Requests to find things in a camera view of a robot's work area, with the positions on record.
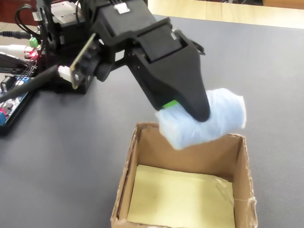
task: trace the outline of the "white connector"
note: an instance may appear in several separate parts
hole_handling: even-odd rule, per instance
[[[4,52],[10,55],[15,55],[15,54],[24,54],[24,50],[27,46],[26,45],[0,45],[0,52]]]
[[[130,9],[125,2],[114,5],[114,8],[118,11],[119,14],[130,12]]]
[[[61,78],[63,78],[64,80],[66,80],[68,82],[72,82],[71,71],[70,71],[69,67],[67,67],[67,66],[59,66],[58,67],[58,73],[59,73],[59,76]]]

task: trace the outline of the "open cardboard box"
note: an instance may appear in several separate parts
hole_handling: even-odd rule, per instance
[[[151,228],[127,221],[137,165],[222,177],[233,186],[236,228],[256,228],[256,199],[244,136],[229,134],[212,142],[175,151],[158,124],[138,123],[123,169],[111,216],[112,228]]]

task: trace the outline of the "circuit board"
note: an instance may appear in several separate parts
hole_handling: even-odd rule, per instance
[[[12,89],[16,86],[27,83],[32,80],[30,77],[18,76],[16,82],[14,83]],[[4,95],[6,92],[2,91],[0,88],[0,96]],[[0,126],[4,126],[10,121],[10,118],[14,115],[18,107],[22,104],[28,93],[16,97],[15,99],[9,99],[4,103],[0,103]]]

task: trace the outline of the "blue plastic bag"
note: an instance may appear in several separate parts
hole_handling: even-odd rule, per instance
[[[210,116],[206,122],[196,121],[176,104],[160,110],[156,116],[160,133],[176,150],[215,140],[232,130],[244,128],[246,108],[242,96],[221,88],[207,91]]]

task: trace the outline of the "yellow paper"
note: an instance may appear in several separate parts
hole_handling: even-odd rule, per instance
[[[232,183],[139,165],[128,221],[179,228],[235,228]]]

